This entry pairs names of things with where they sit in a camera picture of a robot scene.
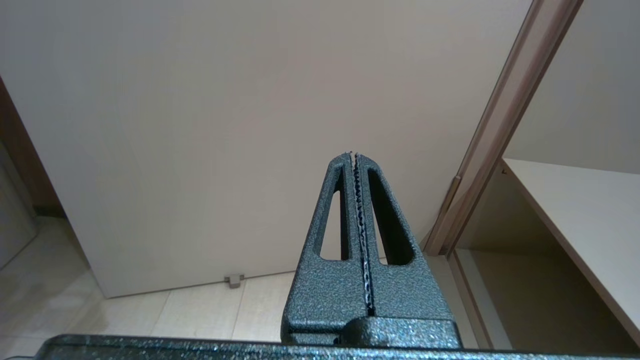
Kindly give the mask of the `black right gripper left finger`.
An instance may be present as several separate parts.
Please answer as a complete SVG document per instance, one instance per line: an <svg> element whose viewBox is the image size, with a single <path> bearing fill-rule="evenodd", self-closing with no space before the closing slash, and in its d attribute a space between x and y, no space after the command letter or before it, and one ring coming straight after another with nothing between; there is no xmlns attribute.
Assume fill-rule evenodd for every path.
<svg viewBox="0 0 640 360"><path fill-rule="evenodd" d="M334 194L339 194L339 260L321 255ZM282 314L284 344L332 346L340 342L348 322L368 314L363 259L354 167L350 153L342 153L327 166L302 246Z"/></svg>

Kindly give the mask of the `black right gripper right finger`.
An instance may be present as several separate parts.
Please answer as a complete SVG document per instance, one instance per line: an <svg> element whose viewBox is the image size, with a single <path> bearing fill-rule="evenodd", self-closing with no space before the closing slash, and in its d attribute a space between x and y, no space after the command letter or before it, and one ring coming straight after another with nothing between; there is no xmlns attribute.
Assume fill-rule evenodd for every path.
<svg viewBox="0 0 640 360"><path fill-rule="evenodd" d="M370 316L452 321L453 315L381 167L354 158L356 223Z"/></svg>

